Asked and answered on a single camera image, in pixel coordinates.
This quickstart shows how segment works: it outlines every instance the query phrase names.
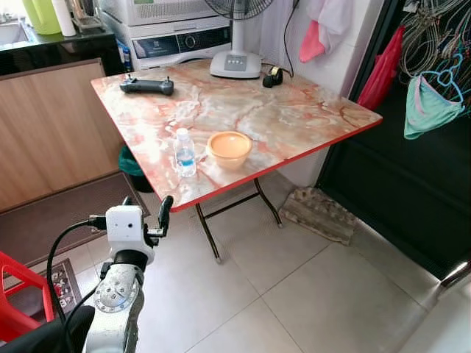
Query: red chair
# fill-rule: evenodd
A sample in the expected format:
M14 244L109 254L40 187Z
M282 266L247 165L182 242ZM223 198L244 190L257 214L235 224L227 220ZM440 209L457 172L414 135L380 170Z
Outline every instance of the red chair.
M11 296L20 290L34 285L43 291L43 304L46 320L54 320L54 310L52 307L51 293L47 286L46 278L31 271L25 265L14 261L3 252L0 252L0 272L2 275L0 281L0 340L10 342L18 336L21 336L40 326L40 323L22 313L8 302L8 296ZM18 285L5 290L3 273L13 275L23 281Z

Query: drone remote controller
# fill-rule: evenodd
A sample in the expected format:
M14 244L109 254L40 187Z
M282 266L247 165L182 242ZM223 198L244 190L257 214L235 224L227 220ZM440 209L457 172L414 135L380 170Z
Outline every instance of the drone remote controller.
M163 81L153 81L145 79L132 78L128 74L123 83L119 85L125 93L131 92L156 92L166 96L171 96L174 92L174 82L169 77Z

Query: kitchen counter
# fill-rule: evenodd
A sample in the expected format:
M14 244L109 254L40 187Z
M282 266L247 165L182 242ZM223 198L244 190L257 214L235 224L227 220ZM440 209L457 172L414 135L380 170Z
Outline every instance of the kitchen counter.
M88 29L73 37L39 35L21 23L28 41L0 45L0 76L75 63L102 60L107 75L120 74L123 65L114 34L109 29Z

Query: fan base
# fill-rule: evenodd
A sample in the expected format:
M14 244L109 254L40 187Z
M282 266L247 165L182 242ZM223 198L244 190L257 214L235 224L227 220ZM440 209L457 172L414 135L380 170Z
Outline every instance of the fan base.
M261 58L253 53L221 51L211 61L213 76L231 79L257 79L260 77Z

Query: plastic bowl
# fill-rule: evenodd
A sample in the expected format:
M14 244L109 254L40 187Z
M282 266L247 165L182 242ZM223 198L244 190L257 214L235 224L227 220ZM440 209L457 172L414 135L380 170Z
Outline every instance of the plastic bowl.
M252 149L252 141L236 131L217 132L208 140L208 150L217 165L236 170L240 168Z

